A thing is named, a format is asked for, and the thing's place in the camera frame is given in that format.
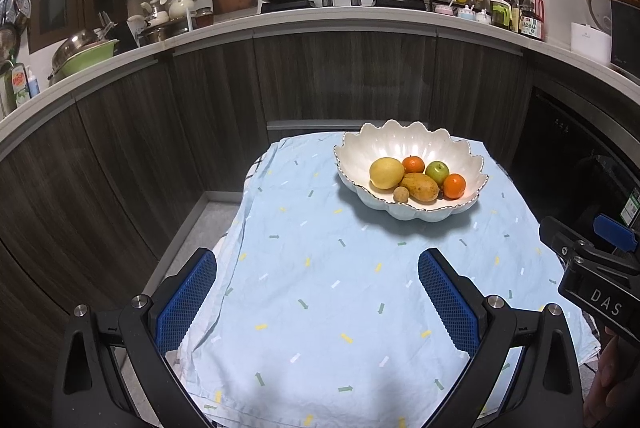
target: green bowl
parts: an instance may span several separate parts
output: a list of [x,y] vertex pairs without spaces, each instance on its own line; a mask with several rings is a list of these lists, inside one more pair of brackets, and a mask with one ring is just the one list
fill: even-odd
[[74,54],[60,67],[59,78],[62,80],[96,63],[113,58],[116,43],[118,40],[108,40]]

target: green apple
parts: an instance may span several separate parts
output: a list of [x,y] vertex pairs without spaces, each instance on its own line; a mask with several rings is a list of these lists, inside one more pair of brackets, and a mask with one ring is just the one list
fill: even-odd
[[449,167],[442,161],[433,161],[429,163],[424,173],[436,181],[438,187],[442,187],[444,179],[449,177]]

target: light blue tablecloth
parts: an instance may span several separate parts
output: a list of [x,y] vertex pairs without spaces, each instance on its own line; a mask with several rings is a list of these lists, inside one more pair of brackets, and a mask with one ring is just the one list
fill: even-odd
[[[417,275],[436,247],[485,294],[564,309],[580,362],[598,348],[557,292],[562,268],[479,142],[490,176],[468,212],[435,224],[374,211],[340,182],[341,134],[271,145],[223,246],[218,280],[180,349],[182,382],[211,419],[251,426],[417,428],[468,361]],[[487,403],[496,410],[512,350]]]

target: human hand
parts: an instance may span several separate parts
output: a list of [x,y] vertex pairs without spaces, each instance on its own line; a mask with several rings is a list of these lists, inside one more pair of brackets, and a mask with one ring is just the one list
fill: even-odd
[[[606,328],[607,334],[613,332]],[[625,371],[620,365],[618,340],[614,336],[605,347],[598,361],[598,371],[591,383],[591,389],[584,400],[584,425],[592,428],[602,421],[611,410],[619,406],[629,389],[630,379],[620,381],[620,375]]]

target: lemon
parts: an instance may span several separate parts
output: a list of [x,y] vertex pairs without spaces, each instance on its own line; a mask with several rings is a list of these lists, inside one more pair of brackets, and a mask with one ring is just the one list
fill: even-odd
[[404,166],[393,157],[381,157],[373,161],[369,168],[371,183],[380,190],[388,190],[398,186],[404,177]]

